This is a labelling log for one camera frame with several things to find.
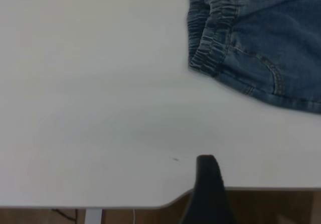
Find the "cable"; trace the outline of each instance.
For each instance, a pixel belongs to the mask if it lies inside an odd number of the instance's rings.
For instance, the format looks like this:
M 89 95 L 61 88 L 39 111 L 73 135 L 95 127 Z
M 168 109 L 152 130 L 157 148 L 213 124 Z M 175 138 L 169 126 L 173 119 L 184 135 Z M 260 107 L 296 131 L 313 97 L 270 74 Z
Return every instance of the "cable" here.
M 136 224 L 136 213 L 135 213 L 135 209 L 132 210 L 132 224 Z
M 75 218 L 68 216 L 64 214 L 61 210 L 59 209 L 52 209 L 53 212 L 58 213 L 59 215 L 63 216 L 65 219 L 73 221 L 75 224 L 78 224 L 78 209 L 75 209 Z

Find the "white cable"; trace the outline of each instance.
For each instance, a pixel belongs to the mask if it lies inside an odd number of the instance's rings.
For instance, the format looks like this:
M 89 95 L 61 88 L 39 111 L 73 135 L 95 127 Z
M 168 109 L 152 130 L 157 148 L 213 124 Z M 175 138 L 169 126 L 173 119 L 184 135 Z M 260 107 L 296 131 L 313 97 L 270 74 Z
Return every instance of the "white cable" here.
M 136 213 L 135 213 L 135 209 L 132 210 L 132 224 L 136 224 Z

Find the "white surface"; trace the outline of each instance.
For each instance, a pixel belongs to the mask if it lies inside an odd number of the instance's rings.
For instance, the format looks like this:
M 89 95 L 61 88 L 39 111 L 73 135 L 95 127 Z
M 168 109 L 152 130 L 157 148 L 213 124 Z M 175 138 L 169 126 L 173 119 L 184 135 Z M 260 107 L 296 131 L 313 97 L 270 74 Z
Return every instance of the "white surface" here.
M 321 187 L 320 115 L 190 72 L 188 5 L 0 0 L 1 206 L 165 205 L 199 154 L 227 187 Z
M 87 209 L 85 224 L 101 224 L 101 215 L 102 209 Z

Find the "pocket stitching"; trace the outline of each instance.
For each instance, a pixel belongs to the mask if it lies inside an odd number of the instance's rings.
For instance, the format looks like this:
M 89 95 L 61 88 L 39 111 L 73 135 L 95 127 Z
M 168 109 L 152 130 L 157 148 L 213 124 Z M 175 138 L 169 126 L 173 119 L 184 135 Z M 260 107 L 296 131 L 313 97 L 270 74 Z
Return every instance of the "pocket stitching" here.
M 258 59 L 261 63 L 263 63 L 272 73 L 273 79 L 274 79 L 274 93 L 275 95 L 283 95 L 283 84 L 281 80 L 281 74 L 279 71 L 276 69 L 275 65 L 272 64 L 266 57 L 263 57 L 257 53 L 249 53 L 246 50 L 241 50 L 239 47 L 236 46 L 231 46 L 233 49 L 248 55 L 250 57 L 254 57 Z

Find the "denim fabric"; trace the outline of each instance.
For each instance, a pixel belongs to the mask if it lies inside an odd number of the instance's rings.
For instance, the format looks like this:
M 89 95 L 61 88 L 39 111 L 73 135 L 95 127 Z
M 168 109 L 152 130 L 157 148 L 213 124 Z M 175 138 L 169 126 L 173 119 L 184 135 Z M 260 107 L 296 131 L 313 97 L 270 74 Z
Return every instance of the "denim fabric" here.
M 321 0 L 190 0 L 189 65 L 264 102 L 321 113 Z

